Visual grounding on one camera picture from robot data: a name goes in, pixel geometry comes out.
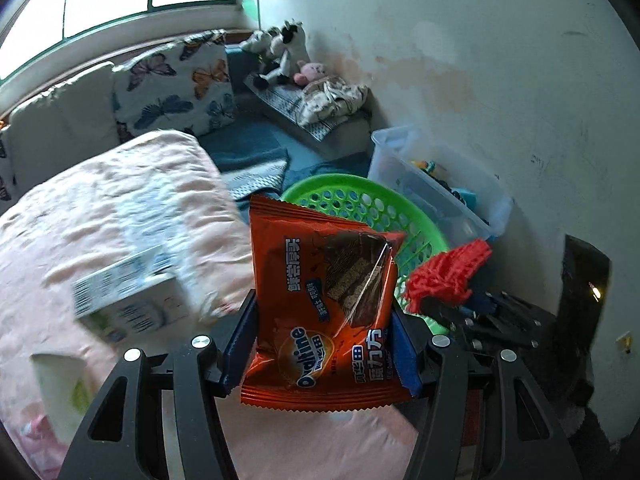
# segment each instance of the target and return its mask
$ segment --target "wall outlet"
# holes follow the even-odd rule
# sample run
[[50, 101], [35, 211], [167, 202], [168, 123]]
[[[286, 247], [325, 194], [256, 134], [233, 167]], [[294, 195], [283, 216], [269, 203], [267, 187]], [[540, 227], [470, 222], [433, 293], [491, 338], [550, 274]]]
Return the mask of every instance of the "wall outlet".
[[631, 332], [625, 332], [616, 339], [618, 349], [625, 354], [631, 354], [631, 347], [634, 343], [634, 337]]

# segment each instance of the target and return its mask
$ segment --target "silver bolt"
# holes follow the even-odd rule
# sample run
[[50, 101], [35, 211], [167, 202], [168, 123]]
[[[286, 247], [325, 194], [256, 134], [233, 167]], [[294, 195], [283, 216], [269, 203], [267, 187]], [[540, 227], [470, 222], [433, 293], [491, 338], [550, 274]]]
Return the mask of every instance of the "silver bolt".
[[434, 346], [437, 346], [439, 348], [446, 348], [451, 343], [450, 339], [447, 336], [441, 334], [433, 336], [433, 338], [431, 338], [431, 342]]
[[191, 346], [194, 348], [204, 348], [211, 343], [211, 339], [207, 335], [197, 335], [191, 340]]
[[136, 359], [140, 359], [141, 355], [142, 355], [142, 352], [140, 350], [138, 350], [137, 348], [130, 348], [129, 350], [124, 352], [124, 360], [125, 361], [129, 361], [129, 362], [133, 362]]
[[500, 357], [503, 361], [507, 361], [508, 363], [513, 363], [518, 358], [516, 352], [514, 352], [513, 350], [509, 350], [508, 348], [505, 348], [502, 352], [500, 352]]

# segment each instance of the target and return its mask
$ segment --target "pink plush toy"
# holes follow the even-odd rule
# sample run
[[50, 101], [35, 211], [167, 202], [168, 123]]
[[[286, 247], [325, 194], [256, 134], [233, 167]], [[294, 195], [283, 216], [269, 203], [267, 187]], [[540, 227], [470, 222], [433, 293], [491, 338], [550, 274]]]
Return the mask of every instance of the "pink plush toy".
[[329, 75], [329, 71], [322, 63], [299, 61], [298, 66], [300, 67], [300, 72], [293, 75], [293, 81], [298, 86], [306, 86]]

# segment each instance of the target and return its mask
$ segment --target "clear plastic storage bin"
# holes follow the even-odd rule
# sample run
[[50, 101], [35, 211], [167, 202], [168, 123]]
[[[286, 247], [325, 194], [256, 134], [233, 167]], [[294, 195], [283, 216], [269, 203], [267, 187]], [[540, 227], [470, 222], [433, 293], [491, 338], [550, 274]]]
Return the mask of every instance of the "clear plastic storage bin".
[[[452, 248], [476, 238], [487, 240], [504, 233], [513, 200], [493, 175], [450, 147], [421, 137], [413, 126], [377, 130], [371, 139], [376, 147], [369, 178], [420, 207], [447, 237]], [[446, 170], [450, 187], [474, 192], [478, 198], [476, 212], [416, 168], [412, 160], [434, 160]]]

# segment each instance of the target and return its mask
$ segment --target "snack package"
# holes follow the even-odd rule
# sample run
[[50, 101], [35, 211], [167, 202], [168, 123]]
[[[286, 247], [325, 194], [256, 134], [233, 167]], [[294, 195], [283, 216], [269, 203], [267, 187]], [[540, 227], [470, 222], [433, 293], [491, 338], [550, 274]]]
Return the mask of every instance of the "snack package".
[[402, 233], [254, 196], [258, 300], [246, 404], [310, 412], [411, 399], [386, 350]]

